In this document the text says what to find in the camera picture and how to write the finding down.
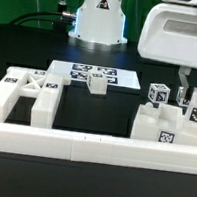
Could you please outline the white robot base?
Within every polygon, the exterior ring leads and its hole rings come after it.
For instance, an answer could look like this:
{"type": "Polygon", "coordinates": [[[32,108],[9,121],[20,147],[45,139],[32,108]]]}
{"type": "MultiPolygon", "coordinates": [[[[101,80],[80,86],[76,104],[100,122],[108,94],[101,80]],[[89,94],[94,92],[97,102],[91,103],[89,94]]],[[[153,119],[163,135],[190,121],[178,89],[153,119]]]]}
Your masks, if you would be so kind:
{"type": "Polygon", "coordinates": [[[84,0],[76,13],[75,28],[68,35],[70,43],[109,52],[125,49],[125,14],[121,1],[84,0]]]}

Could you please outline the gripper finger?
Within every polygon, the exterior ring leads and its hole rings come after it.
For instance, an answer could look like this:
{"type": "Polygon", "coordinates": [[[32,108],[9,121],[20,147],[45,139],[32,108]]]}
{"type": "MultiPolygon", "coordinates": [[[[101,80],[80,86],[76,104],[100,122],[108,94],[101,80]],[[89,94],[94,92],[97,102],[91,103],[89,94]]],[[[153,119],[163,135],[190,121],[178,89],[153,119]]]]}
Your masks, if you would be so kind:
{"type": "Polygon", "coordinates": [[[189,74],[191,74],[191,68],[190,67],[181,66],[179,68],[178,76],[181,80],[180,83],[181,83],[182,88],[183,88],[184,91],[189,89],[189,83],[188,83],[189,74]]]}

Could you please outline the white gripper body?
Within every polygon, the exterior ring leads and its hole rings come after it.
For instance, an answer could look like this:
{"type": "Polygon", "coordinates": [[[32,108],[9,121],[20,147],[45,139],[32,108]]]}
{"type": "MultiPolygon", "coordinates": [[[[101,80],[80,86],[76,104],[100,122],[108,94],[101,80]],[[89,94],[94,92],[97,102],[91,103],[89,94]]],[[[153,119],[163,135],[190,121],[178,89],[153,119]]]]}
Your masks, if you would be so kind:
{"type": "Polygon", "coordinates": [[[197,7],[156,5],[146,17],[137,49],[142,58],[197,69],[197,7]]]}

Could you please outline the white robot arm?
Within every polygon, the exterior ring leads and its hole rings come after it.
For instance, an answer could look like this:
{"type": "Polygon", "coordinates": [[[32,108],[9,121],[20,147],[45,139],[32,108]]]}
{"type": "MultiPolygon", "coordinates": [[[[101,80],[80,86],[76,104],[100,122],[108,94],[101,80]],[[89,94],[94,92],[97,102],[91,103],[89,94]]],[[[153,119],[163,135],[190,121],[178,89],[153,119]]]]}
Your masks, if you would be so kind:
{"type": "Polygon", "coordinates": [[[179,65],[181,97],[197,69],[197,0],[162,0],[148,13],[138,41],[142,58],[179,65]]]}

